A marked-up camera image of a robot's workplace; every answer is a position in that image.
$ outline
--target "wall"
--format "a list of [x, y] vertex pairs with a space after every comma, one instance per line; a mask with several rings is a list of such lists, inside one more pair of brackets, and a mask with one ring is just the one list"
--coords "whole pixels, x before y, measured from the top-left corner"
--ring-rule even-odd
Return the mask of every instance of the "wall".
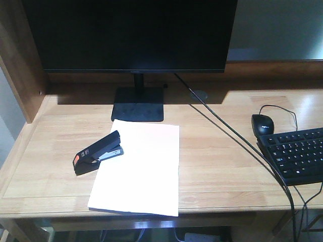
[[238, 0], [228, 60], [323, 59], [322, 0]]
[[0, 68], [0, 167], [24, 123], [25, 118]]

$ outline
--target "red label on stapler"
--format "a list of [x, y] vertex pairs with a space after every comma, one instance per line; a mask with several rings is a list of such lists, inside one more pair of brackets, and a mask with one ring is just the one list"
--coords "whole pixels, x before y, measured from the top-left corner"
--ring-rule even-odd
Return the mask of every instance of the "red label on stapler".
[[77, 161], [80, 159], [80, 156], [75, 156], [74, 160], [73, 160], [73, 163], [74, 165], [76, 165]]

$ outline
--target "black stapler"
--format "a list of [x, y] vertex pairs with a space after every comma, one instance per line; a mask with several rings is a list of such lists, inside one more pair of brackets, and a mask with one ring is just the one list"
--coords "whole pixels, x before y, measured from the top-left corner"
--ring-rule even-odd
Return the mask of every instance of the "black stapler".
[[73, 160], [75, 174], [81, 175], [97, 170], [102, 160], [122, 154], [119, 132], [114, 131], [75, 155]]

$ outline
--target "cable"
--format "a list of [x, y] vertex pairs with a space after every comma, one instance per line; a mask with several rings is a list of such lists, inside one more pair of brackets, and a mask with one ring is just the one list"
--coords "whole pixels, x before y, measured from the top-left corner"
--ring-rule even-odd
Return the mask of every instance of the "cable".
[[141, 229], [138, 239], [135, 242], [139, 242], [144, 233], [145, 233], [145, 229], [143, 228]]
[[286, 108], [283, 108], [283, 107], [277, 106], [277, 105], [266, 104], [266, 105], [263, 105], [263, 106], [260, 108], [260, 110], [259, 110], [259, 114], [261, 113], [261, 111], [262, 111], [262, 109], [263, 109], [264, 107], [277, 107], [277, 108], [281, 108], [281, 109], [283, 109], [283, 110], [285, 110], [285, 111], [289, 112], [290, 114], [293, 114], [293, 115], [294, 115], [294, 116], [293, 116], [293, 118], [294, 118], [294, 122], [295, 122], [295, 125], [296, 125], [296, 131], [298, 130], [296, 113], [294, 113], [293, 111], [288, 110], [288, 109], [286, 109]]
[[107, 234], [107, 230], [101, 230], [101, 233], [100, 233], [100, 242], [104, 242], [105, 237], [106, 237], [106, 234]]
[[175, 235], [175, 238], [178, 242], [185, 242], [183, 240], [180, 240], [178, 237], [177, 237], [177, 233], [176, 233], [176, 228], [174, 228], [174, 235]]
[[297, 234], [296, 234], [296, 217], [295, 217], [295, 206], [292, 194], [287, 187], [286, 183], [284, 182], [281, 175], [276, 171], [273, 165], [269, 163], [269, 161], [264, 157], [263, 154], [261, 154], [250, 142], [248, 142], [243, 136], [241, 136], [237, 131], [235, 131], [229, 124], [227, 124], [222, 118], [220, 118], [199, 96], [195, 94], [195, 92], [187, 85], [187, 83], [177, 74], [174, 74], [183, 84], [184, 86], [206, 107], [207, 110], [209, 110], [213, 116], [215, 116], [221, 123], [223, 123], [229, 130], [231, 130], [236, 136], [238, 136], [245, 144], [247, 144], [254, 152], [256, 152], [273, 170], [273, 173], [275, 174], [275, 179], [278, 182], [278, 184], [281, 186], [283, 191], [285, 192], [290, 205], [291, 205], [291, 211], [292, 211], [292, 220], [293, 220], [293, 240], [294, 242], [297, 242]]
[[301, 215], [301, 220], [300, 220], [300, 227], [298, 229], [298, 233], [297, 233], [297, 240], [299, 240], [300, 234], [301, 234], [301, 229], [302, 229], [302, 224], [303, 224], [303, 217], [304, 217], [304, 209], [306, 212], [306, 232], [307, 232], [307, 236], [309, 241], [311, 241], [310, 236], [309, 236], [309, 231], [308, 231], [308, 208], [307, 208], [307, 204], [313, 199], [315, 198], [317, 195], [319, 195], [322, 191], [323, 188], [323, 183], [321, 183], [321, 187], [319, 189], [319, 191], [313, 195], [312, 197], [310, 197], [307, 201], [304, 200], [304, 198], [302, 197], [301, 193], [298, 191], [298, 189], [294, 186], [295, 190], [297, 191], [298, 195], [300, 196], [300, 198], [302, 199], [304, 205], [302, 208], [302, 215]]

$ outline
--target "black mouse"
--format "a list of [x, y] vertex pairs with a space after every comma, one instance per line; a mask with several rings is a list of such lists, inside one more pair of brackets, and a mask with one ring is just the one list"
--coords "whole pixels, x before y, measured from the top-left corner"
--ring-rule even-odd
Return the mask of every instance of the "black mouse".
[[257, 138], [262, 135], [270, 135], [274, 133], [274, 122], [266, 115], [253, 114], [251, 116], [251, 125], [253, 133]]

